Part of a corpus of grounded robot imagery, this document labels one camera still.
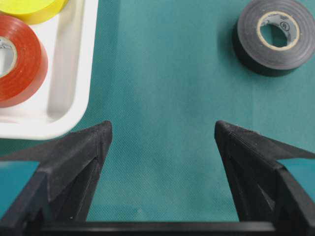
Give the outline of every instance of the teal fabric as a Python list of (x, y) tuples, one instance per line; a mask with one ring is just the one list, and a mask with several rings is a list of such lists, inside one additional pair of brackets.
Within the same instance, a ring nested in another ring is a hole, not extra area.
[[(237, 221), (219, 119), (315, 151), (315, 58), (277, 78), (244, 68), (231, 38), (248, 2), (99, 0), (90, 102), (74, 130), (109, 119), (114, 137), (88, 220)], [(0, 140), (0, 154), (35, 144)]]
[(0, 219), (30, 180), (38, 162), (0, 161)]
[(290, 171), (310, 198), (315, 201), (315, 160), (294, 158), (278, 161)]

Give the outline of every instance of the white tray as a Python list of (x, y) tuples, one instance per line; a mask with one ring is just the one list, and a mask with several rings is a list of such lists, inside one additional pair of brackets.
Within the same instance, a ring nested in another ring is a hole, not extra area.
[(98, 0), (69, 0), (49, 21), (32, 25), (48, 55), (41, 88), (0, 108), (0, 138), (46, 140), (72, 129), (89, 101)]

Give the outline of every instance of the table surface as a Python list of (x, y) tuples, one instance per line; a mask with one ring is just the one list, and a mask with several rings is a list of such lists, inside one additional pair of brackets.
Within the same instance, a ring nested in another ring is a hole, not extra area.
[[(74, 130), (110, 120), (114, 138), (88, 220), (237, 221), (219, 119), (315, 151), (315, 58), (280, 77), (245, 68), (232, 30), (248, 2), (99, 1), (90, 102)], [(0, 155), (38, 143), (0, 140)]]

